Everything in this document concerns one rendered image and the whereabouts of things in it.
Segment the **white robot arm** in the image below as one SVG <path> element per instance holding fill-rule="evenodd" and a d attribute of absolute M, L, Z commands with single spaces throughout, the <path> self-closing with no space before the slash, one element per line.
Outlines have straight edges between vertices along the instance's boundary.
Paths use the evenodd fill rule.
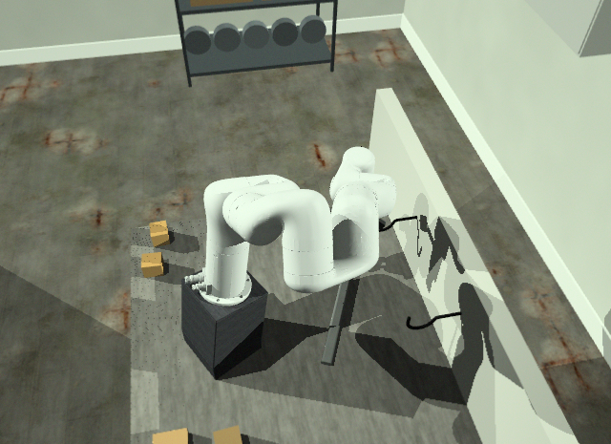
<path fill-rule="evenodd" d="M 374 154 L 352 147 L 330 184 L 332 210 L 319 192 L 277 175 L 217 180 L 204 191 L 206 267 L 185 277 L 209 303 L 229 307 L 251 291 L 249 244 L 282 234 L 284 281 L 316 293 L 358 277 L 379 258 L 379 218 L 392 211 L 392 177 L 373 174 Z"/>

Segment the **pale grey wall panel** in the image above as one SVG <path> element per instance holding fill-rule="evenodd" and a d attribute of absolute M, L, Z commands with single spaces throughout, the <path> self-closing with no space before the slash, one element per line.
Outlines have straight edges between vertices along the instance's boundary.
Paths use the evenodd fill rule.
<path fill-rule="evenodd" d="M 373 174 L 482 444 L 579 444 L 392 88 L 377 89 Z"/>

